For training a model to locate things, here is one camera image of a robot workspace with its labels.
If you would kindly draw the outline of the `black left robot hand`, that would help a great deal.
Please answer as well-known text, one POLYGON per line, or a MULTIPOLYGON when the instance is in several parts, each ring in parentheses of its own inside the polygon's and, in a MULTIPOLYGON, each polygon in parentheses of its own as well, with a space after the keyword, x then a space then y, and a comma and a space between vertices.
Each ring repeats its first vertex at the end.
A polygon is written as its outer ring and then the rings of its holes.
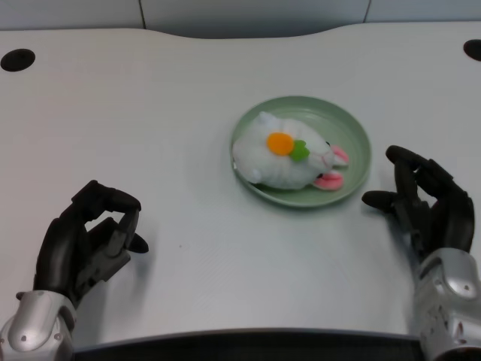
POLYGON ((59 293, 76 308, 99 282, 108 281, 149 246, 136 233, 141 203, 115 188, 90 181, 47 229, 33 289, 59 293))

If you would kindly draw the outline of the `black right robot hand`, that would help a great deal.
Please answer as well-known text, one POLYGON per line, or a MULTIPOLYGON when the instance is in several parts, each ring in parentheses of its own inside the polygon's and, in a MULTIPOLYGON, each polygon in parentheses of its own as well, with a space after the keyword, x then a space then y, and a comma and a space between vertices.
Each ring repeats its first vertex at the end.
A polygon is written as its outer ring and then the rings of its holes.
POLYGON ((441 248, 470 252, 475 230, 473 200, 433 159, 392 145, 396 191, 368 191, 362 201, 391 214, 410 236, 419 260, 441 248))

